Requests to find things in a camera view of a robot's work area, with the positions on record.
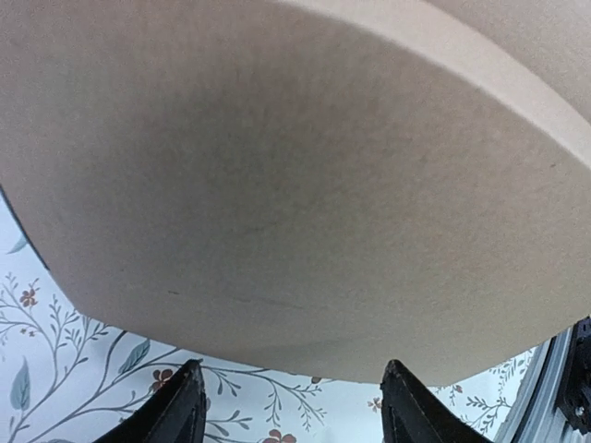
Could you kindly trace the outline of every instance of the floral tablecloth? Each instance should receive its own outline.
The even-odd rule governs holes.
[[[0,278],[0,442],[92,441],[196,356],[203,358],[209,396],[206,442],[382,441],[377,384],[238,365],[81,315],[27,244],[1,196]],[[433,391],[493,438],[532,354]]]

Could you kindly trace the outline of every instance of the gray leaf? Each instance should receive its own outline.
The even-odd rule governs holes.
[[[150,339],[146,339],[131,350],[126,361],[119,368],[119,374],[125,374],[136,367],[150,351]]]
[[[23,234],[21,234],[20,235],[20,238],[17,240],[17,242],[15,243],[15,245],[12,246],[12,249],[10,249],[6,253],[7,254],[15,254],[15,253],[17,253],[19,250],[21,250],[23,247],[25,247],[28,244],[29,244],[29,242],[27,241],[27,237],[25,237]]]
[[[30,378],[29,378],[29,366],[25,359],[22,367],[17,373],[14,381],[12,382],[12,390],[10,390],[10,404],[12,407],[19,411],[25,411],[29,409],[30,404]]]

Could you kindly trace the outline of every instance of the brown cardboard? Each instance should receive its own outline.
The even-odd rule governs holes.
[[[0,180],[75,305],[253,365],[377,382],[399,358],[429,384],[583,317],[586,120],[433,6],[294,3],[1,18]]]

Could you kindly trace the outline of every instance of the flower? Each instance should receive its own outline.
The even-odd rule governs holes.
[[[368,406],[374,413],[376,413],[378,409],[381,409],[381,399],[379,397],[374,397],[373,401],[368,401]]]
[[[172,369],[164,369],[162,372],[159,369],[156,369],[153,374],[154,379],[156,381],[154,381],[151,384],[151,390],[153,390],[154,392],[156,392],[158,389],[160,389],[162,386],[164,386],[164,383],[166,383],[166,381],[173,376],[173,370]]]
[[[277,429],[273,429],[269,431],[269,438],[265,438],[262,443],[296,443],[297,440],[291,434],[286,434],[283,437],[281,436],[281,432]]]
[[[28,291],[22,292],[22,297],[20,297],[20,302],[23,306],[35,306],[37,305],[37,300],[35,300],[35,290],[30,288]]]

